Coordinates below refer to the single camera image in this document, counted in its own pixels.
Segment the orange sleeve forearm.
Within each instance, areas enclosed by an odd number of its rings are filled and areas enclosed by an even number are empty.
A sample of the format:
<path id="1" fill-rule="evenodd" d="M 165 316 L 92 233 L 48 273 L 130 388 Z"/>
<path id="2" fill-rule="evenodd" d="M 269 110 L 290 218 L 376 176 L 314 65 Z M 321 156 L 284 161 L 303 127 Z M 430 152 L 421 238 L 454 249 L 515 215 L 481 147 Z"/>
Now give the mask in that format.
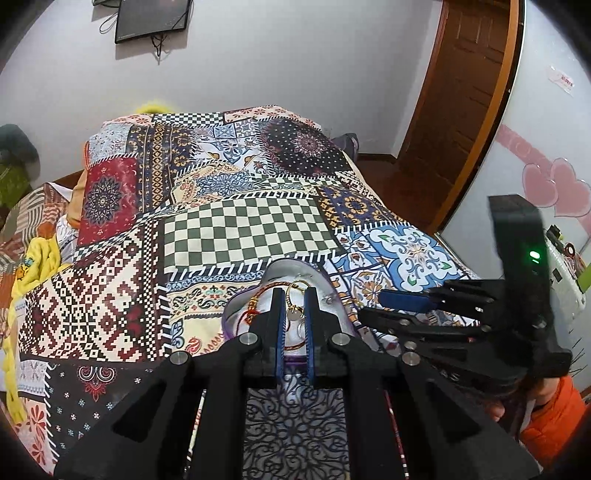
<path id="1" fill-rule="evenodd" d="M 520 440 L 542 468 L 548 468 L 589 410 L 570 376 L 546 379 L 533 393 L 535 406 Z"/>

